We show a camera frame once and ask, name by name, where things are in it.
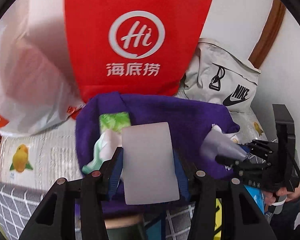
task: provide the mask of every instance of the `white wall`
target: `white wall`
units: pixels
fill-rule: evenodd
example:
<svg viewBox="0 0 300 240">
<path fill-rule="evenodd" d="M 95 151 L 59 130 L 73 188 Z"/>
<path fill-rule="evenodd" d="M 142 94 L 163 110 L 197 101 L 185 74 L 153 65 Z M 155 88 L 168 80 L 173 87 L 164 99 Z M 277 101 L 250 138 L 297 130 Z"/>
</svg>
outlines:
<svg viewBox="0 0 300 240">
<path fill-rule="evenodd" d="M 278 37 L 260 68 L 252 109 L 268 139 L 276 136 L 272 104 L 285 104 L 295 122 L 300 160 L 300 26 L 286 12 Z"/>
<path fill-rule="evenodd" d="M 201 37 L 214 38 L 241 58 L 258 42 L 273 0 L 213 0 Z"/>
</svg>

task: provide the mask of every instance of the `yellow duck print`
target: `yellow duck print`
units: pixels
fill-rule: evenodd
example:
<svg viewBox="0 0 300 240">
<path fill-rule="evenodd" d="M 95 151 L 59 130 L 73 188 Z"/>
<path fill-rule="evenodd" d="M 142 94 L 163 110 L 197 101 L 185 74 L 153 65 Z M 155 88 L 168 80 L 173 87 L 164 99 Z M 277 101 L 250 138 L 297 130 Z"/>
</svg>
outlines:
<svg viewBox="0 0 300 240">
<path fill-rule="evenodd" d="M 260 128 L 257 122 L 254 122 L 253 125 L 256 131 L 258 132 L 259 136 L 261 136 L 264 133 L 264 131 Z"/>
<path fill-rule="evenodd" d="M 21 144 L 12 158 L 10 171 L 16 170 L 21 173 L 25 169 L 33 170 L 33 167 L 29 163 L 28 156 L 28 148 L 24 144 Z"/>
</svg>

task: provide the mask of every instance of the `red bag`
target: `red bag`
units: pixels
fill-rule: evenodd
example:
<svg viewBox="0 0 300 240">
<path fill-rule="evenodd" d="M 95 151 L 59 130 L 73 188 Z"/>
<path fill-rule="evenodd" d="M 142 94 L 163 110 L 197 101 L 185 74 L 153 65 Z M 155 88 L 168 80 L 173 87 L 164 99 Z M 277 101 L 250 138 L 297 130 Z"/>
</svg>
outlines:
<svg viewBox="0 0 300 240">
<path fill-rule="evenodd" d="M 65 0 L 85 102 L 98 93 L 175 94 L 212 0 Z"/>
</svg>

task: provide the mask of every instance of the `purple cloth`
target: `purple cloth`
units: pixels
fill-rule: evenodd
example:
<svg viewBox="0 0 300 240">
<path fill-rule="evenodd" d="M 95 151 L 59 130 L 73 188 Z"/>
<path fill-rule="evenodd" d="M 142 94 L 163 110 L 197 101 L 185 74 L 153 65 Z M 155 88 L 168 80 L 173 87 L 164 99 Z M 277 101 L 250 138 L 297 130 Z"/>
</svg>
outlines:
<svg viewBox="0 0 300 240">
<path fill-rule="evenodd" d="M 199 154 L 200 146 L 217 124 L 223 132 L 238 132 L 240 127 L 232 121 L 223 105 L 167 96 L 99 94 L 92 98 L 77 116 L 76 150 L 80 169 L 93 158 L 93 147 L 100 137 L 99 116 L 128 112 L 131 125 L 168 122 L 172 147 L 194 162 L 198 169 L 215 179 L 232 175 L 223 165 Z M 103 204 L 105 214 L 142 210 L 140 206 L 127 206 L 124 201 L 123 183 L 119 184 L 114 201 Z"/>
</svg>

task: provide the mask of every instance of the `metal screw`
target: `metal screw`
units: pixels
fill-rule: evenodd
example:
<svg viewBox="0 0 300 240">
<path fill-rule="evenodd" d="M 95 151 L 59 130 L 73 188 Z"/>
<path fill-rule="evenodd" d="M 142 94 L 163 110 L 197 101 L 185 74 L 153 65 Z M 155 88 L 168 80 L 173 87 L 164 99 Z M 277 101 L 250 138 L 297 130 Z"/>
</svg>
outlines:
<svg viewBox="0 0 300 240">
<path fill-rule="evenodd" d="M 206 173 L 204 171 L 197 171 L 195 174 L 197 174 L 198 177 L 206 176 Z"/>
<path fill-rule="evenodd" d="M 238 184 L 240 184 L 240 180 L 239 180 L 239 179 L 237 179 L 237 178 L 233 178 L 233 179 L 231 179 L 231 182 L 232 182 L 233 184 L 235 184 L 235 185 L 238 185 Z"/>
<path fill-rule="evenodd" d="M 66 179 L 65 178 L 60 178 L 60 179 L 57 179 L 57 184 L 59 185 L 62 185 L 66 182 Z"/>
<path fill-rule="evenodd" d="M 93 171 L 92 172 L 92 177 L 99 177 L 101 175 L 101 172 L 100 171 Z"/>
</svg>

